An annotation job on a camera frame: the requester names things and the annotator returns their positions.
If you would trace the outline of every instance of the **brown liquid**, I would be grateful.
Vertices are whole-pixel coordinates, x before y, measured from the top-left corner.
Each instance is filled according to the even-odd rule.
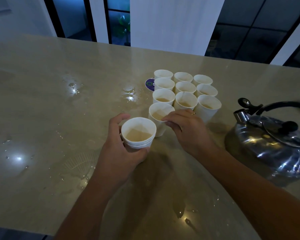
[[[202,106],[209,108],[209,109],[213,109],[211,106],[207,105],[207,104],[201,104]]]
[[[169,102],[168,99],[160,97],[160,98],[156,98],[156,100],[160,101],[160,102]]]
[[[150,138],[152,134],[147,132],[142,132],[136,129],[132,129],[126,136],[126,139],[129,141],[145,141],[146,139]]]
[[[178,102],[180,105],[184,106],[184,107],[188,107],[190,108],[190,104],[188,104],[187,102]]]
[[[155,118],[156,120],[161,120],[164,117],[164,115],[162,114],[164,113],[161,110],[158,110],[152,114],[152,117]]]

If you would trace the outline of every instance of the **white paper cup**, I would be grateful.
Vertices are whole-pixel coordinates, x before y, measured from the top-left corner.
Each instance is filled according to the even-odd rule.
[[[212,84],[213,80],[208,77],[208,76],[205,76],[205,75],[195,75],[193,77],[193,81],[192,83],[195,85],[195,86],[198,86],[199,84],[207,84],[207,85],[210,85]]]
[[[197,97],[191,92],[179,92],[176,94],[176,102],[174,103],[174,109],[193,109],[198,103]]]
[[[194,93],[196,97],[199,97],[200,95],[209,95],[209,96],[216,96],[218,94],[218,90],[211,85],[207,84],[199,84],[197,86],[197,90]]]
[[[162,88],[152,93],[153,103],[167,103],[172,105],[176,95],[169,89]]]
[[[174,81],[172,81],[171,79],[165,78],[165,77],[159,77],[155,80],[154,82],[154,90],[158,90],[160,88],[166,88],[172,91],[172,89],[174,88]]]
[[[168,70],[156,70],[154,72],[154,79],[156,80],[159,77],[165,77],[168,79],[171,79],[173,76],[173,73],[171,71]]]
[[[198,104],[193,111],[196,112],[197,116],[199,116],[205,123],[207,123],[220,108],[221,102],[216,97],[200,95],[198,97]]]
[[[136,133],[148,133],[151,136],[146,138],[143,141],[132,141],[131,137],[129,137],[129,133],[131,131],[135,131]],[[128,151],[129,149],[141,149],[144,147],[149,147],[152,144],[153,138],[157,132],[157,127],[155,123],[147,118],[143,117],[135,117],[126,121],[121,127],[121,134],[123,137],[124,145],[126,146]]]
[[[173,80],[175,83],[191,82],[193,80],[193,76],[186,72],[177,72],[174,74]]]
[[[152,120],[157,127],[155,137],[162,136],[165,132],[167,126],[165,125],[164,121],[161,121],[161,118],[168,115],[172,111],[175,111],[174,108],[167,103],[155,103],[149,107],[149,119]]]
[[[191,92],[194,93],[197,90],[195,85],[190,82],[180,81],[176,83],[176,91],[174,92],[177,94],[178,92]]]

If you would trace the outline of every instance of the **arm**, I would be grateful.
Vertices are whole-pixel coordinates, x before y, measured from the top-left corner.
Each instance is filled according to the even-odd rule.
[[[227,190],[262,239],[300,239],[300,200],[247,168],[209,137],[192,110],[178,110],[163,121],[186,152]]]
[[[149,152],[149,148],[143,148],[128,153],[124,148],[119,123],[129,117],[128,114],[119,114],[109,121],[108,138],[100,152],[95,171],[54,240],[99,238],[102,215],[109,199]]]

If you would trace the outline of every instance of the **countertop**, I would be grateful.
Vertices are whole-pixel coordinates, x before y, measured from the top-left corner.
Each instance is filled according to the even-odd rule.
[[[86,186],[120,112],[148,116],[157,69],[208,75],[223,146],[237,99],[300,100],[300,69],[55,37],[0,43],[0,227],[53,235]],[[300,111],[266,115],[293,120]],[[300,198],[300,180],[286,190]],[[109,202],[100,239],[259,239],[223,187],[167,129]]]

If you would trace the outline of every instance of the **round purple label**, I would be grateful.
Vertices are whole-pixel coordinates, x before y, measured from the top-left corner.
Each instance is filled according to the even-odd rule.
[[[153,78],[149,78],[148,80],[145,81],[145,86],[147,87],[147,89],[154,91],[154,77]]]

